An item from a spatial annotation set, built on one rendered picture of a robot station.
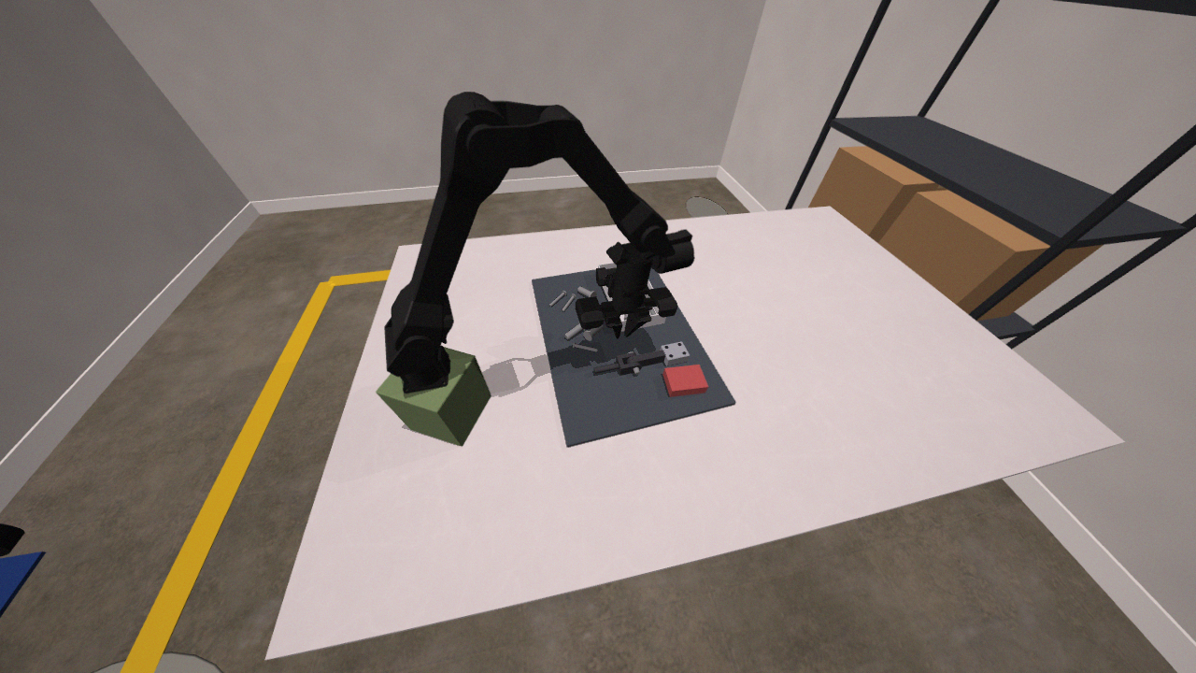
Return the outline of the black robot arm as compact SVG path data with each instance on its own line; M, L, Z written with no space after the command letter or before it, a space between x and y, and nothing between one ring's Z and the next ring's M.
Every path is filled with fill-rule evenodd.
M631 241L608 249L616 268L594 268L594 282L609 287L609 298L614 273L620 285L639 287L647 285L651 268L663 274L692 265L692 234L688 230L666 234L666 220L627 186L567 109L490 100L475 91L452 94L444 110L440 182L431 220L413 279L393 299L392 318L384 325L386 371L405 381L405 394L448 386L451 359L441 342L446 344L454 320L446 293L476 210L509 169L554 158L563 158L602 197L614 224Z

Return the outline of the red rectangular block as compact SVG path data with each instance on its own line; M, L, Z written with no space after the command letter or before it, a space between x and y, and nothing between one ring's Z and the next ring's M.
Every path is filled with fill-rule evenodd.
M663 371L663 380L670 397L681 394L703 394L706 392L704 371L700 365L669 367Z

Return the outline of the dark grey clevis fork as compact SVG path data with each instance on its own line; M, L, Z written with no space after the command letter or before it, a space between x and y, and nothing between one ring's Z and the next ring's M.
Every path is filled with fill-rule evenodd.
M594 367L593 371L594 372L604 372L604 371L618 369L621 377L626 375L626 374L631 374L631 372L634 372L634 367L639 367L639 371L641 371L642 366L639 362L627 365L627 359L631 357L631 356L636 356L636 353L631 351L631 353L622 354L622 356L617 356L616 357L616 363L615 365L598 366L598 367Z

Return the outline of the dark grey flat bar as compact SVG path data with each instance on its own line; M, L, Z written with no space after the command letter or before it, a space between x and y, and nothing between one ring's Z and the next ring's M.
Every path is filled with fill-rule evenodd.
M641 366L658 365L658 363L663 363L663 357L665 357L665 353L663 353L663 350L661 351L649 351L649 353L640 354L640 356L628 357L627 359L627 365L635 363L635 362L639 362Z

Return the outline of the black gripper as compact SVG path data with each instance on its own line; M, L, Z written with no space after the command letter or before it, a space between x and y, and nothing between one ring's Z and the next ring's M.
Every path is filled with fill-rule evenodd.
M620 339L620 332L622 332L620 316L628 314L624 331L626 337L628 337L646 322L652 322L649 310L653 307L658 307L658 314L661 318L676 314L675 296L670 293L669 287L649 289L647 285L639 287L620 285L616 273L614 273L614 281L612 301L599 304L597 296L576 300L576 317L585 331L586 329L602 328L605 322L608 328L614 328L616 339Z

